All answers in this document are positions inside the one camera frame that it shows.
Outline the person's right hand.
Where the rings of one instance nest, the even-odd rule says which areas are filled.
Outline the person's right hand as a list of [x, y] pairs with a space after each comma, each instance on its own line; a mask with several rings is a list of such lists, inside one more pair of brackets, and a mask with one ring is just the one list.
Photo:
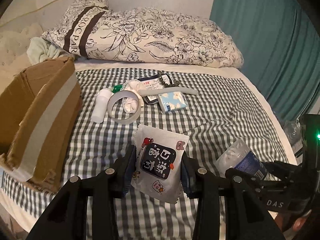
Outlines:
[[285, 239], [293, 239], [310, 216], [312, 210], [303, 213], [301, 216], [290, 213], [278, 213], [274, 219], [282, 231]]

